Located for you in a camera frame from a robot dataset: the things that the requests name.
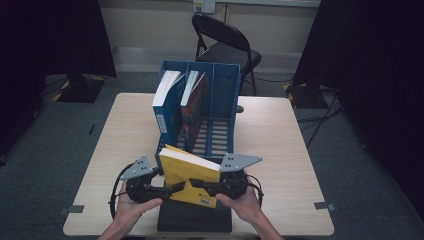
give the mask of book cover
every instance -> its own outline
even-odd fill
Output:
[[[186,181],[184,190],[173,193],[172,200],[216,208],[216,198],[210,197],[203,188],[195,188],[190,178],[206,182],[219,182],[220,165],[185,151],[164,147],[159,153],[166,186]]]
[[[179,71],[166,71],[152,103],[162,141],[172,146],[177,146],[183,126],[178,104],[184,91],[183,78]]]
[[[190,94],[181,100],[181,115],[184,126],[184,150],[192,152],[202,125],[202,103],[206,95],[207,80],[203,73],[193,78],[192,88],[185,88]]]

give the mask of yellow book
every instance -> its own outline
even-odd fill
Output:
[[[192,187],[189,179],[217,183],[221,174],[219,164],[169,146],[161,150],[159,158],[167,187],[186,182],[184,190],[173,193],[171,199],[209,208],[216,207],[216,198],[210,197],[203,188]]]

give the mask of chair backrest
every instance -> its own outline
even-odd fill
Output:
[[[237,28],[202,14],[195,14],[191,21],[200,40],[203,41],[203,34],[239,50],[250,51],[249,41]]]

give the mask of chair seat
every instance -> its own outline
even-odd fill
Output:
[[[250,50],[252,57],[252,68],[255,68],[262,59],[262,55],[254,50]],[[196,58],[197,62],[216,62],[239,64],[240,72],[247,74],[250,70],[246,69],[248,62],[246,52],[228,46],[225,43],[217,42]]]

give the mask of person's arm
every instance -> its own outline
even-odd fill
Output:
[[[126,182],[123,182],[120,193],[125,192],[125,188]],[[99,240],[122,239],[131,231],[143,213],[160,204],[162,204],[162,199],[160,198],[155,198],[143,204],[139,204],[132,201],[128,197],[128,194],[120,195],[115,218],[105,232],[99,237]]]
[[[268,217],[262,212],[253,187],[247,187],[246,193],[237,200],[232,200],[224,194],[216,195],[222,204],[232,208],[240,219],[250,223],[262,240],[283,239]]]

